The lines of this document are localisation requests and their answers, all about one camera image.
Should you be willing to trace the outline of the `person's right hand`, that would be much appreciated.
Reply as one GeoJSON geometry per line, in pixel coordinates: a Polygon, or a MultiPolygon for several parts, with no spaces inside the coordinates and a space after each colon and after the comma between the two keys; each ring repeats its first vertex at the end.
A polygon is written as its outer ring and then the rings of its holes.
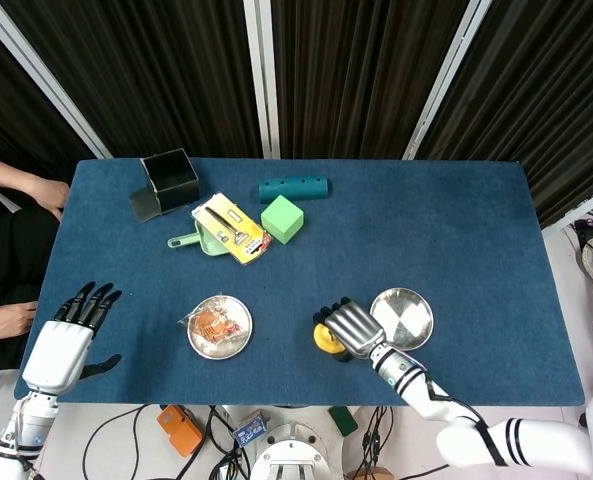
{"type": "Polygon", "coordinates": [[[0,340],[28,333],[36,315],[36,308],[35,301],[0,306],[0,340]]]}

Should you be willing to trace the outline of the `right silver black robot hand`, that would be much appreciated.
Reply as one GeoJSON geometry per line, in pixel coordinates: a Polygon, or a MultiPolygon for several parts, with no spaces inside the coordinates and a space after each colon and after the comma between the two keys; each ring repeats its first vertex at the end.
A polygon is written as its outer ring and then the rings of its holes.
{"type": "Polygon", "coordinates": [[[326,325],[345,346],[344,353],[331,355],[338,361],[366,359],[385,342],[385,331],[375,318],[348,297],[342,297],[331,307],[322,307],[313,315],[313,323],[314,328],[319,323],[326,325]]]}

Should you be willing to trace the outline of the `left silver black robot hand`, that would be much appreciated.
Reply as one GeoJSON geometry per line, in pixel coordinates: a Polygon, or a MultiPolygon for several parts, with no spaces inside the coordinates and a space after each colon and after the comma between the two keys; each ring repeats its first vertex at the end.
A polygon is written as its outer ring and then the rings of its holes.
{"type": "Polygon", "coordinates": [[[59,396],[121,362],[119,353],[100,363],[87,362],[90,347],[121,296],[111,283],[96,287],[90,281],[59,307],[41,328],[22,372],[31,392],[59,396]]]}

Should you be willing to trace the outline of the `person's left hand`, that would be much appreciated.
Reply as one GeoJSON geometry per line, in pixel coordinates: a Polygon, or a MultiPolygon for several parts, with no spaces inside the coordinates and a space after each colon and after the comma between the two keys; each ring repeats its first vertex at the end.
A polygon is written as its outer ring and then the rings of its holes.
{"type": "Polygon", "coordinates": [[[65,182],[34,177],[29,181],[26,193],[42,208],[62,220],[63,211],[69,195],[69,185],[65,182]]]}

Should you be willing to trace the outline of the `yellow toy pear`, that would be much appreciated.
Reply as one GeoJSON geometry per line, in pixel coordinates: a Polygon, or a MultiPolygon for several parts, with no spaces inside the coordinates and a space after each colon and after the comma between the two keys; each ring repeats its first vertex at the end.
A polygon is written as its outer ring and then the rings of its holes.
{"type": "Polygon", "coordinates": [[[313,331],[316,346],[330,355],[339,355],[346,351],[345,346],[334,336],[332,331],[324,324],[319,323],[313,331]]]}

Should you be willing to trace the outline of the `snack packet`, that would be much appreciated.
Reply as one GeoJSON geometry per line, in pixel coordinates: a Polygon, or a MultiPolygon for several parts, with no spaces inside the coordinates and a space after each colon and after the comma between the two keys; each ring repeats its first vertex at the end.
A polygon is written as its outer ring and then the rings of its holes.
{"type": "Polygon", "coordinates": [[[242,332],[242,327],[225,306],[198,307],[177,323],[186,328],[193,346],[218,345],[242,332]]]}

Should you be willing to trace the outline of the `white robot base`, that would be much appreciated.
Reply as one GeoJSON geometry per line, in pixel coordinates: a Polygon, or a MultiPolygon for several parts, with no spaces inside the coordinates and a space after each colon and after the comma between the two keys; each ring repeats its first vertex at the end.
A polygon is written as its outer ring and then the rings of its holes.
{"type": "Polygon", "coordinates": [[[251,444],[249,480],[345,480],[344,437],[323,406],[261,410],[268,431],[251,444]]]}

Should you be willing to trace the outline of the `person's left forearm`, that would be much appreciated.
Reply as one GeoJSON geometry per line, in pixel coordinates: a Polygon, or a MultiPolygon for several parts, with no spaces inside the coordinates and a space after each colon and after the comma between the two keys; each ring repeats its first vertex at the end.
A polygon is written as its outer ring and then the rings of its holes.
{"type": "Polygon", "coordinates": [[[0,161],[0,187],[30,194],[40,178],[0,161]]]}

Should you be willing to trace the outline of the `round metal plate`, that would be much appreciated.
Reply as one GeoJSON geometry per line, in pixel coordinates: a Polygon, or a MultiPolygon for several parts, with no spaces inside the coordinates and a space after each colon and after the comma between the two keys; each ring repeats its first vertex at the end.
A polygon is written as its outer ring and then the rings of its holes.
{"type": "Polygon", "coordinates": [[[203,300],[192,311],[198,307],[225,306],[236,318],[237,323],[242,327],[242,332],[232,340],[226,340],[214,346],[193,346],[191,347],[201,357],[208,360],[226,360],[238,355],[248,344],[253,332],[253,319],[250,311],[243,302],[229,295],[215,295],[203,300]]]}
{"type": "Polygon", "coordinates": [[[421,348],[433,333],[432,309],[411,289],[395,287],[381,292],[372,302],[370,314],[384,329],[386,342],[400,351],[421,348]]]}

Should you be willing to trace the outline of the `person's black clothed body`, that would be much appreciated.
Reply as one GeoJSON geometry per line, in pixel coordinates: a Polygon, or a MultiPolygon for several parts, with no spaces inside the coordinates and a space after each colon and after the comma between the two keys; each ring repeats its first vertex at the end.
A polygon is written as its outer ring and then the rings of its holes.
{"type": "MultiPolygon", "coordinates": [[[[58,228],[42,207],[0,213],[0,306],[37,303],[58,228]]],[[[0,340],[0,370],[20,366],[28,334],[0,340]]]]}

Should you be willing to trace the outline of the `blue table cloth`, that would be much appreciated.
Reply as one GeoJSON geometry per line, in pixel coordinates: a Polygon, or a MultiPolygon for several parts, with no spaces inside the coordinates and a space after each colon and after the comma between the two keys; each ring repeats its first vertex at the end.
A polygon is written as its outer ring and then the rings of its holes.
{"type": "Polygon", "coordinates": [[[315,345],[313,315],[348,297],[420,293],[435,318],[416,358],[450,395],[477,406],[570,406],[585,400],[543,236],[522,167],[496,161],[197,158],[201,192],[258,217],[261,180],[325,175],[331,194],[305,201],[303,227],[242,265],[167,241],[193,228],[189,209],[139,222],[136,159],[77,166],[38,302],[35,326],[86,283],[122,292],[88,360],[119,353],[71,402],[395,405],[366,361],[315,345]],[[191,347],[177,321],[203,300],[245,304],[253,332],[226,360],[191,347]]]}

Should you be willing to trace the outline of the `dark green small block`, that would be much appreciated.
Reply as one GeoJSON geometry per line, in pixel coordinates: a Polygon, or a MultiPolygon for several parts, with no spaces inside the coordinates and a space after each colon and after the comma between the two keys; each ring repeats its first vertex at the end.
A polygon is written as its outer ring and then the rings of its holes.
{"type": "Polygon", "coordinates": [[[327,412],[343,438],[358,429],[358,423],[347,406],[331,406],[327,412]]]}

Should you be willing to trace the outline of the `black pleated curtain panel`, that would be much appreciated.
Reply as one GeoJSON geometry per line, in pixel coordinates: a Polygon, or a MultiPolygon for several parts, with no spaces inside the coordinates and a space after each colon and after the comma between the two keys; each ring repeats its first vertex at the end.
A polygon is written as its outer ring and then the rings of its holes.
{"type": "Polygon", "coordinates": [[[492,0],[417,153],[521,164],[541,226],[593,197],[593,0],[492,0]]]}
{"type": "Polygon", "coordinates": [[[271,0],[280,152],[403,156],[469,0],[271,0]]]}
{"type": "Polygon", "coordinates": [[[0,161],[69,181],[93,157],[65,119],[0,42],[0,161]]]}
{"type": "Polygon", "coordinates": [[[0,3],[113,156],[261,156],[243,0],[0,3]]]}

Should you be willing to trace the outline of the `black open cardboard box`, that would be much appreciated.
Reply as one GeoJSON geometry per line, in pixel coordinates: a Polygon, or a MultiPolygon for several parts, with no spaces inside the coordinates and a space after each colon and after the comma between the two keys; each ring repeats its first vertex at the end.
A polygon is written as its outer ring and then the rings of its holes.
{"type": "Polygon", "coordinates": [[[130,197],[136,219],[147,222],[200,198],[200,181],[183,148],[140,159],[145,186],[130,197]]]}

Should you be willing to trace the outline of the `green foam cube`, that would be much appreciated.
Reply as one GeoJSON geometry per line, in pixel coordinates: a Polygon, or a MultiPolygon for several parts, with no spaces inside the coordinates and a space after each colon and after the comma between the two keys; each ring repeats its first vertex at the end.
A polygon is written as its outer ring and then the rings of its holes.
{"type": "Polygon", "coordinates": [[[262,211],[261,224],[274,239],[285,245],[303,226],[304,212],[279,195],[262,211]]]}

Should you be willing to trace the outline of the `orange device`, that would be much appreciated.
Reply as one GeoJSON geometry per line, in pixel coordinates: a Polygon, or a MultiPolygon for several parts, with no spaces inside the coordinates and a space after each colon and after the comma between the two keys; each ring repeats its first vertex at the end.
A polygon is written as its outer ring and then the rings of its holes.
{"type": "Polygon", "coordinates": [[[182,456],[189,457],[204,436],[190,411],[182,405],[161,405],[157,422],[167,434],[171,446],[182,456]]]}

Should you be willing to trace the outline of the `blue white small box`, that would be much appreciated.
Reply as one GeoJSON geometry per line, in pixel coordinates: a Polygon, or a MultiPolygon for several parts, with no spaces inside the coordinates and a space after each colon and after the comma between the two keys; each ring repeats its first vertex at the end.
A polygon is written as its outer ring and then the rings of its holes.
{"type": "Polygon", "coordinates": [[[253,411],[233,430],[232,435],[239,446],[245,447],[268,431],[268,420],[262,410],[253,411]]]}

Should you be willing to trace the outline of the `teal cylinder with holes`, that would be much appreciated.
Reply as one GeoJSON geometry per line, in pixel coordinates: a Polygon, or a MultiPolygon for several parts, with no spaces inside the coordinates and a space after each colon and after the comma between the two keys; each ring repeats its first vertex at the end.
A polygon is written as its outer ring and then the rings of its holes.
{"type": "Polygon", "coordinates": [[[324,175],[265,179],[258,184],[258,196],[262,204],[269,204],[278,196],[290,201],[325,199],[329,196],[329,181],[324,175]]]}

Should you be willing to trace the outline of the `yellow carded razor package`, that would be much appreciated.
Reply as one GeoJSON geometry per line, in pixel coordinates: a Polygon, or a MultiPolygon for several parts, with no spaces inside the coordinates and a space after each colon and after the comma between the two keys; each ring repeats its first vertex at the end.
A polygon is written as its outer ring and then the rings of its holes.
{"type": "Polygon", "coordinates": [[[209,232],[240,264],[262,256],[273,238],[222,192],[191,211],[194,220],[209,232]]]}

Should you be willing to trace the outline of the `small green dustpan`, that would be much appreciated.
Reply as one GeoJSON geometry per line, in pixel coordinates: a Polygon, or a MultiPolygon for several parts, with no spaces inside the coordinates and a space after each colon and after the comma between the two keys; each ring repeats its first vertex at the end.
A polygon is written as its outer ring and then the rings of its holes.
{"type": "Polygon", "coordinates": [[[208,256],[220,256],[229,251],[199,223],[195,223],[195,231],[182,236],[170,238],[167,241],[169,248],[176,249],[198,244],[202,252],[208,256]]]}

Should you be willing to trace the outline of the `white frame post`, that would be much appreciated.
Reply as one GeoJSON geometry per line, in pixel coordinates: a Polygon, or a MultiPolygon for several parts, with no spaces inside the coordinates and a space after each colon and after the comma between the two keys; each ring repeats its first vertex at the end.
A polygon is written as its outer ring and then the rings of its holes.
{"type": "Polygon", "coordinates": [[[0,42],[97,159],[114,155],[0,4],[0,42]]]}
{"type": "Polygon", "coordinates": [[[258,125],[265,159],[278,160],[280,123],[271,0],[243,0],[258,125]]]}
{"type": "Polygon", "coordinates": [[[467,7],[402,155],[402,160],[416,158],[492,3],[493,0],[468,0],[467,7]]]}

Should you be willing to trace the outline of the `white frame bar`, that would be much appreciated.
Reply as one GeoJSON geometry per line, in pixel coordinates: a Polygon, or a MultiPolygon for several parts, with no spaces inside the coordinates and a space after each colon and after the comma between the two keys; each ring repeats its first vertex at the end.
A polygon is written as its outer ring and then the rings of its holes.
{"type": "Polygon", "coordinates": [[[593,210],[593,196],[581,202],[578,206],[568,211],[563,217],[557,220],[552,225],[542,229],[543,238],[548,238],[560,230],[564,229],[568,224],[580,219],[583,215],[588,214],[593,210]]]}

